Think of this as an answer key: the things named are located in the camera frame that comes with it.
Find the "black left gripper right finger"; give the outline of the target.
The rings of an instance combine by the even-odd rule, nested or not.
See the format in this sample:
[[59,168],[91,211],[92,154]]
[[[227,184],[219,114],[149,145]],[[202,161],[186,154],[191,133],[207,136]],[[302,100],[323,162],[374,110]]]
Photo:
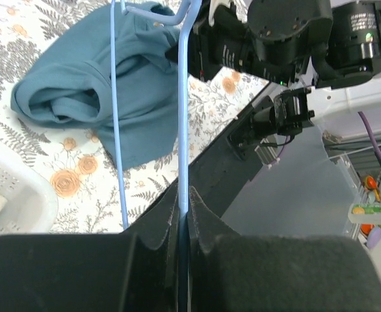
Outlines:
[[238,234],[190,188],[193,311],[381,311],[367,252],[342,236]]

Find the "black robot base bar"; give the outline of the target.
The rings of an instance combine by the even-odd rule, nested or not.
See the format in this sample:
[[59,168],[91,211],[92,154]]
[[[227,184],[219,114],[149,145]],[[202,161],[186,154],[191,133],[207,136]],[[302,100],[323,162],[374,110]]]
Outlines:
[[270,97],[265,90],[237,115],[193,160],[188,169],[188,228],[195,236],[206,230],[214,236],[236,235],[222,216],[238,193],[264,167],[258,150],[264,139],[280,135],[293,139],[311,127],[315,113],[308,107],[310,86],[284,90]]

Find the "teal blue tank top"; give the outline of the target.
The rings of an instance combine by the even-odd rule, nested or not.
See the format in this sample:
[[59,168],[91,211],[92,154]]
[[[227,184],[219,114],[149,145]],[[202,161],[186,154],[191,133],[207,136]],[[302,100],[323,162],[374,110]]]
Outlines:
[[117,99],[123,167],[164,157],[177,137],[177,66],[165,53],[178,39],[176,27],[97,8],[40,56],[10,107],[42,127],[91,129],[114,154]]

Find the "blue wire hanger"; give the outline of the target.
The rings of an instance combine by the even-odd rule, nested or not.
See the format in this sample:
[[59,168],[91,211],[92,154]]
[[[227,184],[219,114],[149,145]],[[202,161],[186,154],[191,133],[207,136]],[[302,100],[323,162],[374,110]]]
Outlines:
[[[143,16],[163,25],[182,25],[178,41],[178,272],[177,272],[177,310],[188,310],[189,286],[189,252],[187,234],[187,213],[189,210],[189,142],[188,142],[188,40],[192,26],[196,21],[202,2],[198,0],[182,1],[179,10],[174,16],[164,16],[147,12],[135,7],[126,6],[120,1],[121,13],[128,12]],[[114,126],[114,142],[116,152],[116,166],[120,191],[120,205],[122,225],[129,226],[127,207],[125,202],[124,179],[122,176],[122,152],[120,147],[120,133],[118,125],[118,100],[116,95],[116,45],[115,45],[115,8],[116,2],[111,1],[110,8],[110,43],[111,43],[111,92],[112,118]]]

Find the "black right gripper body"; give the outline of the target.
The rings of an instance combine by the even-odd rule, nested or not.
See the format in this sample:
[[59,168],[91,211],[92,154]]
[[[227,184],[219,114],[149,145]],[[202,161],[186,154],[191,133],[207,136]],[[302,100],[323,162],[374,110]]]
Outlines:
[[187,52],[190,76],[208,82],[222,68],[229,68],[279,85],[289,85],[305,74],[309,62],[306,55],[286,65],[274,65],[259,59],[254,37],[247,24],[238,19],[237,6],[233,1],[219,4],[214,13],[214,25],[210,25],[211,4],[212,1],[202,2],[190,30]]

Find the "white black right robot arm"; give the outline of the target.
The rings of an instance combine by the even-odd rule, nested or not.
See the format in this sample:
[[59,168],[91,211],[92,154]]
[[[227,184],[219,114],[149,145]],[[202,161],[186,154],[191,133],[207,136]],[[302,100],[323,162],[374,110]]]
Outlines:
[[381,1],[204,1],[190,28],[188,73],[230,68],[284,87],[245,134],[295,136],[327,117],[381,105]]

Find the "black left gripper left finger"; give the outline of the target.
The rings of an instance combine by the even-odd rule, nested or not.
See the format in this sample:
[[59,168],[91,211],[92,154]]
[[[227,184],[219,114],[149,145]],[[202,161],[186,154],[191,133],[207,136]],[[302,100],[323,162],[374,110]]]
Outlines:
[[0,311],[176,311],[177,189],[116,234],[0,236]]

